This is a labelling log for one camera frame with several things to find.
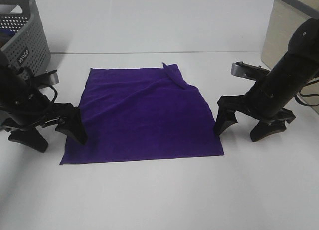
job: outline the white table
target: white table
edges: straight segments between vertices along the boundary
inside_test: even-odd
[[[37,0],[51,51],[84,53],[52,55],[57,102],[79,103],[91,67],[176,63],[216,117],[221,95],[253,84],[230,68],[261,64],[272,1]],[[40,130],[44,154],[2,131],[0,229],[317,230],[319,116],[295,101],[286,107],[297,117],[287,131],[256,143],[257,121],[236,113],[217,157],[60,166],[66,137],[54,126]]]

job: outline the table surface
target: table surface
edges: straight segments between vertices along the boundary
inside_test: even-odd
[[[81,1],[85,2],[61,0],[61,6],[67,2],[70,6],[80,5]],[[93,1],[103,4],[102,0],[87,0],[87,3]],[[209,0],[202,0],[203,5],[199,4],[201,0],[180,0],[176,7],[179,13],[182,4],[196,2],[193,12],[201,11],[202,15],[195,20],[189,18],[189,21],[198,21],[198,29],[208,19],[223,25],[203,24],[201,34],[194,28],[188,29],[187,35],[181,34],[181,28],[177,28],[178,35],[169,36],[165,44],[161,41],[165,38],[164,34],[168,33],[168,28],[148,26],[148,21],[152,20],[151,14],[138,19],[139,26],[132,30],[135,37],[126,42],[128,36],[122,36],[124,30],[120,31],[119,26],[123,24],[121,20],[125,19],[125,13],[134,15],[135,9],[132,7],[129,10],[127,6],[130,3],[135,6],[136,0],[122,1],[125,4],[121,8],[119,2],[115,4],[115,0],[105,0],[121,10],[103,17],[105,22],[119,18],[119,25],[113,25],[114,29],[108,32],[113,34],[106,35],[105,39],[91,36],[90,41],[83,40],[83,45],[79,45],[80,35],[86,30],[76,30],[69,25],[54,27],[56,21],[49,19],[57,13],[51,13],[49,9],[57,3],[37,0],[44,28],[46,32],[51,29],[47,33],[51,51],[78,52],[53,54],[51,57],[48,70],[58,69],[60,79],[55,86],[59,93],[57,102],[78,105],[90,68],[144,68],[161,67],[162,62],[176,63],[186,82],[199,88],[216,117],[216,102],[221,95],[244,94],[253,84],[250,80],[231,76],[231,64],[242,60],[264,66],[260,61],[260,47],[265,38],[273,0],[239,0],[248,2],[240,3],[243,8],[229,9],[228,14],[222,13],[224,20],[219,19],[219,13],[213,11],[213,6],[207,5]],[[142,0],[139,1],[137,13],[143,13],[143,8],[152,6],[155,0],[150,0],[143,8]],[[221,2],[226,0],[213,1],[224,8]],[[106,5],[105,8],[110,10],[113,7]],[[98,24],[98,19],[102,18],[99,9],[95,6],[92,9],[82,7],[80,11],[84,9],[86,13],[95,15]],[[60,18],[67,21],[69,15],[59,11]],[[163,9],[165,18],[169,17],[166,11]],[[256,19],[259,16],[263,20],[259,20],[253,28],[249,18],[241,21],[240,28],[247,36],[237,39],[240,36],[237,31],[223,29],[223,26],[233,24],[227,22],[226,17],[234,20],[234,15],[251,15]],[[184,21],[184,27],[187,26],[186,17],[181,18],[179,24]],[[173,17],[167,21],[167,25],[178,27],[172,21]],[[83,26],[90,24],[83,19]],[[101,29],[106,28],[104,23],[100,24]],[[143,25],[149,29],[140,32]],[[209,28],[222,34],[214,39],[216,44],[210,42],[213,35],[209,33]],[[67,32],[67,29],[73,37],[70,42],[63,43],[59,35],[63,31]],[[158,42],[150,45],[143,42],[134,46],[143,35],[158,37]],[[202,41],[206,39],[207,43],[194,41],[199,36]],[[116,39],[121,38],[120,45],[116,45]],[[185,46],[179,45],[179,38],[184,39]],[[49,89],[45,89],[44,93],[52,97]],[[225,156],[215,157],[61,166],[59,162],[64,153],[66,137],[55,132],[54,126],[40,129],[49,142],[44,154],[9,142],[8,133],[2,131],[0,229],[316,230],[319,228],[319,116],[311,108],[295,101],[289,102],[286,107],[296,115],[296,119],[287,125],[287,131],[256,143],[251,142],[249,132],[257,121],[236,113],[238,124],[221,135]]]

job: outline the towel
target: towel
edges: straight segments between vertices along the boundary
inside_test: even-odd
[[[60,164],[224,155],[208,104],[176,64],[91,69],[79,108],[88,141],[67,138]]]

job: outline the gray basket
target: gray basket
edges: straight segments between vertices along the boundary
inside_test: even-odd
[[[22,9],[22,13],[0,13],[0,28],[16,33],[0,49],[0,64],[12,64],[18,69],[28,66],[34,75],[42,74],[51,56],[35,0],[0,0],[0,4]]]

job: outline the beige container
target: beige container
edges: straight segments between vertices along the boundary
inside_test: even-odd
[[[272,69],[287,52],[295,30],[309,18],[319,19],[319,0],[274,0],[261,61]],[[303,88],[302,94],[319,94],[319,83]],[[319,97],[304,100],[319,103]],[[319,113],[319,106],[313,109]]]

